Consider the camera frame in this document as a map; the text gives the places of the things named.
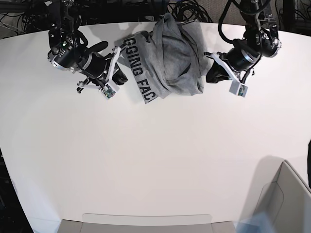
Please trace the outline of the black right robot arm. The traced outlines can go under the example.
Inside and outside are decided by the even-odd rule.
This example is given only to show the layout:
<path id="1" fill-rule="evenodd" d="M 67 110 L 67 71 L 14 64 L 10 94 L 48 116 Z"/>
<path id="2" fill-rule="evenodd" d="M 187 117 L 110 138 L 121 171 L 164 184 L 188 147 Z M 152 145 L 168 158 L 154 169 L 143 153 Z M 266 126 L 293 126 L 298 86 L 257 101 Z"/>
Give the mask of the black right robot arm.
<path id="1" fill-rule="evenodd" d="M 109 81 L 116 85 L 128 81 L 117 64 L 120 55 L 118 47 L 102 56 L 100 52 L 108 47 L 107 41 L 88 46 L 87 38 L 79 30 L 82 17 L 73 0 L 46 0 L 44 3 L 51 25 L 48 31 L 48 60 L 57 69 L 85 75 L 85 80 L 77 84 L 77 92 L 87 85 L 104 88 Z"/>

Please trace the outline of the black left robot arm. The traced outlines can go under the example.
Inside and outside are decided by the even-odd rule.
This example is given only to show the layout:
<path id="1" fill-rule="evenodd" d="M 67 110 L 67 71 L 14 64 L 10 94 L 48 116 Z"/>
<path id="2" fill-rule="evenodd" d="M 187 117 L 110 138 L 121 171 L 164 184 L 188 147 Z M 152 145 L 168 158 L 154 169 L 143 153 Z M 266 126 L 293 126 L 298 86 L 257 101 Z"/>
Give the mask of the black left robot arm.
<path id="1" fill-rule="evenodd" d="M 245 32 L 242 39 L 229 39 L 222 30 L 225 16 L 234 4 L 245 20 Z M 218 52 L 219 58 L 226 63 L 235 75 L 244 72 L 239 78 L 245 83 L 250 73 L 262 57 L 273 58 L 281 48 L 278 27 L 270 7 L 269 0 L 242 0 L 239 3 L 229 0 L 218 22 L 218 33 L 223 41 L 233 45 L 227 53 Z"/>

